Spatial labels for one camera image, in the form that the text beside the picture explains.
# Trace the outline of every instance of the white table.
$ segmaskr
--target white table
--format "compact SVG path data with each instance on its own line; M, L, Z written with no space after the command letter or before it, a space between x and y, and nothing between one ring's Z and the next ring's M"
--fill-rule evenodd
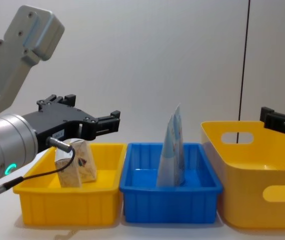
M42 156L40 153L29 165L0 180L0 184L22 176ZM219 218L215 224L128 224L121 216L118 223L109 228L84 227L27 227L23 223L19 196L9 190L0 195L0 240L285 240L281 232L240 232L225 225Z

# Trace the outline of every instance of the blue bin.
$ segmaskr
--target blue bin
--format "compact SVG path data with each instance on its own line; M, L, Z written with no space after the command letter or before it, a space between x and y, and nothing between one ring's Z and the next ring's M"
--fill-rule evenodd
M185 143L185 183L157 187L163 145L130 143L120 180L123 212L129 223L208 224L216 219L223 187L201 144Z

